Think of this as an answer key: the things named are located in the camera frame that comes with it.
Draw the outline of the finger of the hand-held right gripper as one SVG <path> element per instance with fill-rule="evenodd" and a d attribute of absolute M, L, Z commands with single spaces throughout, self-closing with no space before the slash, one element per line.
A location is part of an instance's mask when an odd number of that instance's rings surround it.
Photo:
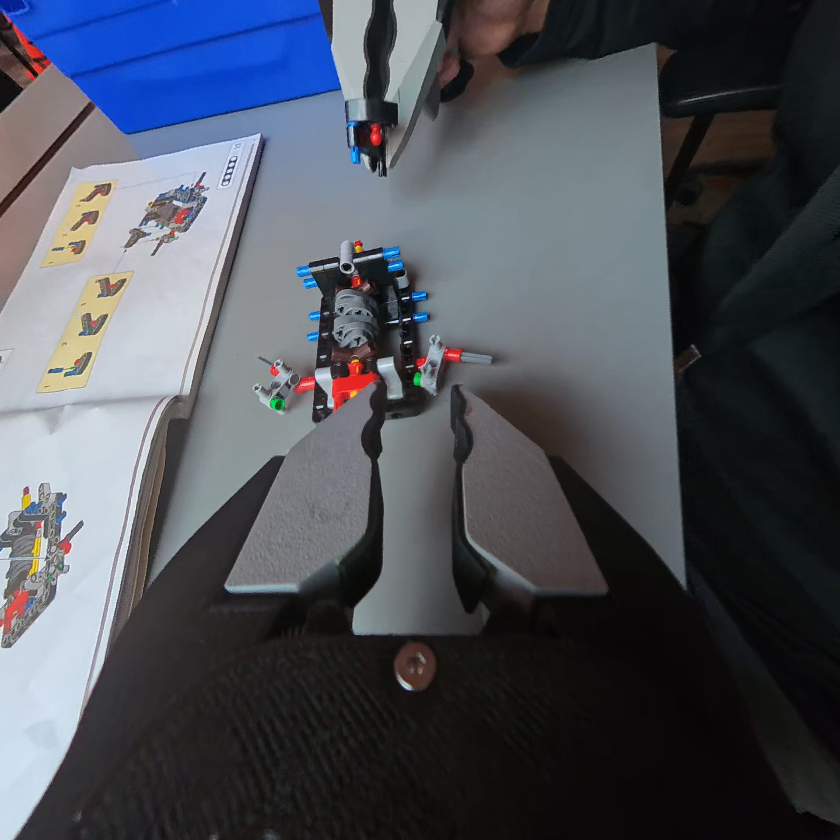
<path fill-rule="evenodd" d="M 394 1 L 395 40 L 388 57 L 387 102 L 397 107 L 397 120 L 386 141 L 386 168 L 403 154 L 422 117 L 435 120 L 440 106 L 438 66 L 446 37 L 440 19 L 443 2 Z"/>
<path fill-rule="evenodd" d="M 331 49 L 345 100 L 384 100 L 389 2 L 333 1 Z"/>

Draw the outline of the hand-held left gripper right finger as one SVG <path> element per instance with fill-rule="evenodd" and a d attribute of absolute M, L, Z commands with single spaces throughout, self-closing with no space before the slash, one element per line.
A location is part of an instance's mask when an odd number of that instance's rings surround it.
<path fill-rule="evenodd" d="M 455 588 L 468 613 L 601 600 L 608 584 L 540 446 L 464 387 L 450 390 Z"/>

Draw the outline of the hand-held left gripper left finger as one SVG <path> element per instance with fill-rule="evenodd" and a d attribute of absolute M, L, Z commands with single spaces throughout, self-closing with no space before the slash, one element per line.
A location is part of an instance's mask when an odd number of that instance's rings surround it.
<path fill-rule="evenodd" d="M 385 386 L 365 386 L 290 448 L 229 572 L 231 595 L 354 608 L 382 572 Z"/>

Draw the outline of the small black lego subassembly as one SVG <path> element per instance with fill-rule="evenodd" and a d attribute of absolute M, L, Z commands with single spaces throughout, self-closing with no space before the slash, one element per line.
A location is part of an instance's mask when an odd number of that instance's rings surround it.
<path fill-rule="evenodd" d="M 389 134 L 398 122 L 397 104 L 381 98 L 347 99 L 344 110 L 351 162 L 385 177 Z"/>

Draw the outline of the black lego frame assembly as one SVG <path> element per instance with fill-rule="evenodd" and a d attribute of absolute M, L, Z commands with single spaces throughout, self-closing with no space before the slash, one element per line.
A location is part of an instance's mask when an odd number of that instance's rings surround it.
<path fill-rule="evenodd" d="M 317 289 L 319 309 L 309 314 L 318 329 L 308 334 L 316 357 L 313 373 L 302 375 L 282 359 L 266 360 L 267 385 L 256 383 L 260 404 L 286 413 L 296 396 L 311 393 L 311 419 L 318 424 L 367 385 L 385 387 L 385 417 L 403 419 L 422 412 L 438 394 L 451 364 L 492 364 L 492 356 L 447 345 L 432 335 L 425 350 L 416 326 L 428 320 L 417 304 L 417 290 L 397 247 L 365 248 L 360 240 L 342 242 L 339 255 L 296 269 L 307 289 Z"/>

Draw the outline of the person's right forearm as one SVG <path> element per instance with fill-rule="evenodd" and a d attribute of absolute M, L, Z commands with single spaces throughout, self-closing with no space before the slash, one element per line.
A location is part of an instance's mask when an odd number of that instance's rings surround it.
<path fill-rule="evenodd" d="M 810 2 L 550 1 L 534 24 L 490 53 L 516 69 L 559 59 L 594 60 L 639 46 L 678 50 L 792 18 Z"/>

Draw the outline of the person's right hand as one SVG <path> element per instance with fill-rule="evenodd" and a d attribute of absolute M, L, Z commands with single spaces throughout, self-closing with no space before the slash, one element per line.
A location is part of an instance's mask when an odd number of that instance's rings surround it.
<path fill-rule="evenodd" d="M 457 1 L 438 66 L 442 87 L 459 73 L 461 60 L 493 56 L 543 26 L 549 1 Z"/>

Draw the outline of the blue plastic bin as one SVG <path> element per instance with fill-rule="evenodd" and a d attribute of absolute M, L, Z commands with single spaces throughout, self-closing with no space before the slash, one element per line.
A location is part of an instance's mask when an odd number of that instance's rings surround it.
<path fill-rule="evenodd" d="M 315 1 L 2 1 L 124 133 L 340 88 Z"/>

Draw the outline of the black office chair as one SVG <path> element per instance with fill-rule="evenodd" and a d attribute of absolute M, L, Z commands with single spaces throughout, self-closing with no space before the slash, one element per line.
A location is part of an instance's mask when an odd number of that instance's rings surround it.
<path fill-rule="evenodd" d="M 778 108 L 792 35 L 737 35 L 713 45 L 681 49 L 658 75 L 660 115 L 690 119 L 665 178 L 670 209 L 714 121 L 720 114 Z"/>

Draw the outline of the white instruction booklet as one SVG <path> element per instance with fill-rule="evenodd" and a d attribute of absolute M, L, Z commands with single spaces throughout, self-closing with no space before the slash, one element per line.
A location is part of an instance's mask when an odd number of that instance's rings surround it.
<path fill-rule="evenodd" d="M 262 144 L 71 170 L 3 305 L 2 838 L 140 596 L 166 427 L 192 409 Z"/>

